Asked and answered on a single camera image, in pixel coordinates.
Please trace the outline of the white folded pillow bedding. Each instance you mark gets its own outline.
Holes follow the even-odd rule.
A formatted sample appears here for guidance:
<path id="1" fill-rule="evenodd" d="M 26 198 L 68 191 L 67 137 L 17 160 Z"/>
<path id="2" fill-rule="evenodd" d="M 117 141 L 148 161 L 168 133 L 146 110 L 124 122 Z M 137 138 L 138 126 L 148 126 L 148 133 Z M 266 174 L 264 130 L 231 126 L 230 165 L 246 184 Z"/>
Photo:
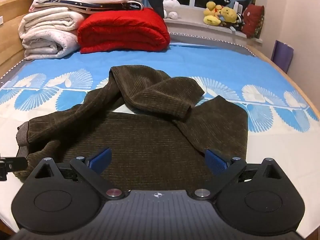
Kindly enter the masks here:
<path id="1" fill-rule="evenodd" d="M 29 12 L 58 6 L 69 7 L 87 14 L 106 10 L 142 10 L 144 8 L 138 0 L 34 0 Z"/>

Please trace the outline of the wooden bed headboard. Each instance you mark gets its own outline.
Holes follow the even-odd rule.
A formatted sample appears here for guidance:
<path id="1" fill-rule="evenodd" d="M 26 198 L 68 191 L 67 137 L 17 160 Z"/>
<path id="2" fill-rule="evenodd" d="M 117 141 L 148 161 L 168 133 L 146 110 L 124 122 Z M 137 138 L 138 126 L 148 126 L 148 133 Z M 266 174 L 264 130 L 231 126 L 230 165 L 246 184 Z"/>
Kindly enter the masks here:
<path id="1" fill-rule="evenodd" d="M 33 0 L 6 0 L 1 2 L 3 24 L 0 28 L 1 77 L 24 59 L 24 48 L 18 34 L 18 26 L 29 12 Z"/>

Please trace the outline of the white folded quilt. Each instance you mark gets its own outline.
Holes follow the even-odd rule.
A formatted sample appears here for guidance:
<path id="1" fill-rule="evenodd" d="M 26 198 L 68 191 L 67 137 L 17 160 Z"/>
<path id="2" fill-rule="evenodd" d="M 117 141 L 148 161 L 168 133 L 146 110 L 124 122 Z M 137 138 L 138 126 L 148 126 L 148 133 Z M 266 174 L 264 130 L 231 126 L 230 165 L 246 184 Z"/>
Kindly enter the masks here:
<path id="1" fill-rule="evenodd" d="M 26 14 L 18 34 L 28 61 L 60 59 L 80 48 L 77 29 L 86 16 L 67 7 L 55 7 Z"/>

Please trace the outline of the red folded blanket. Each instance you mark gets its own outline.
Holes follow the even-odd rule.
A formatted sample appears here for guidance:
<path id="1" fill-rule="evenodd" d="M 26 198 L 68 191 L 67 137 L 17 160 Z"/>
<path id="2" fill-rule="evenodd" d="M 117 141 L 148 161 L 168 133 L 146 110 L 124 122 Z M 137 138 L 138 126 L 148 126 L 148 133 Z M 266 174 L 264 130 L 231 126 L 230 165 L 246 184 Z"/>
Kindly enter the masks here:
<path id="1" fill-rule="evenodd" d="M 95 13 L 78 28 L 80 53 L 114 50 L 162 51 L 170 43 L 163 18 L 153 9 Z"/>

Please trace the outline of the brown corduroy pants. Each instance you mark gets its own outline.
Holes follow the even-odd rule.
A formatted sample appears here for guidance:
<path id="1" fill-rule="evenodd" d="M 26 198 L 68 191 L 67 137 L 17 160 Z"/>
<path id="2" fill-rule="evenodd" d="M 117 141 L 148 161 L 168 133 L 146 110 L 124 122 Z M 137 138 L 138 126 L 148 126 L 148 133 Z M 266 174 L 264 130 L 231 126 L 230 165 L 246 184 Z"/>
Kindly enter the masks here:
<path id="1" fill-rule="evenodd" d="M 57 163 L 110 148 L 102 176 L 123 190 L 191 191 L 212 178 L 207 149 L 245 157 L 248 116 L 217 96 L 201 102 L 203 89 L 188 77 L 170 77 L 147 66 L 117 66 L 105 87 L 84 102 L 22 124 L 18 155 L 28 161 L 15 176 L 26 180 L 45 157 Z"/>

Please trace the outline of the yellow plush toys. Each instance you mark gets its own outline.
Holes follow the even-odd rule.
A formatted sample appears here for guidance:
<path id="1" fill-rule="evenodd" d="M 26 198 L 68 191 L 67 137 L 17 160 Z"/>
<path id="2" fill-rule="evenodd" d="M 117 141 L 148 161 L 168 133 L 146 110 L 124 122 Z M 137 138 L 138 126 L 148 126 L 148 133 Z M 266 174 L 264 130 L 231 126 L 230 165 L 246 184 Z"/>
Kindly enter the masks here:
<path id="1" fill-rule="evenodd" d="M 240 30 L 244 25 L 240 13 L 230 7 L 218 5 L 213 1 L 207 2 L 203 14 L 203 22 L 206 25 L 226 27 L 235 30 Z"/>

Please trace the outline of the dark red cushion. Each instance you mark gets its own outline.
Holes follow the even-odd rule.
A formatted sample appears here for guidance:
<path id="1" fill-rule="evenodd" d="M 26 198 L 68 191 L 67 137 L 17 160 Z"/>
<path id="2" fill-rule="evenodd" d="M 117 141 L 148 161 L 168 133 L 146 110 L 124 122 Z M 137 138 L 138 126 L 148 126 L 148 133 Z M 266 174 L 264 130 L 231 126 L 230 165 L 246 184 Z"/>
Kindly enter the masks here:
<path id="1" fill-rule="evenodd" d="M 265 16 L 264 6 L 249 4 L 242 16 L 243 25 L 241 31 L 247 38 L 260 38 Z"/>

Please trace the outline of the purple paper bag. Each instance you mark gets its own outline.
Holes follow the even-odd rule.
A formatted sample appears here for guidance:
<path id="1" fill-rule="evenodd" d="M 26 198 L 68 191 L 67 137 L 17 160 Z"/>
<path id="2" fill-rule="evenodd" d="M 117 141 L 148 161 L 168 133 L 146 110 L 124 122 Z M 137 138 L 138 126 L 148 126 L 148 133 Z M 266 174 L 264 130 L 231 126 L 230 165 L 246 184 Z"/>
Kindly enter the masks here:
<path id="1" fill-rule="evenodd" d="M 287 43 L 278 40 L 274 43 L 271 61 L 275 63 L 283 72 L 287 73 L 293 59 L 294 49 Z"/>

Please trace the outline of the white plush toy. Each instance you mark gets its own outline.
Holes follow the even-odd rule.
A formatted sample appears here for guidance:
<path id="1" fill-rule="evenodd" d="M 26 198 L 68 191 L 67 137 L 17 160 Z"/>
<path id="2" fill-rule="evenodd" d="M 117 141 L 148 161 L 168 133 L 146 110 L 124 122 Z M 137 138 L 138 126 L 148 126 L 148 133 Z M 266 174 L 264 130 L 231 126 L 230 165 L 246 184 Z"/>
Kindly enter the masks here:
<path id="1" fill-rule="evenodd" d="M 180 3 L 178 0 L 163 0 L 164 18 L 177 20 L 179 8 Z"/>

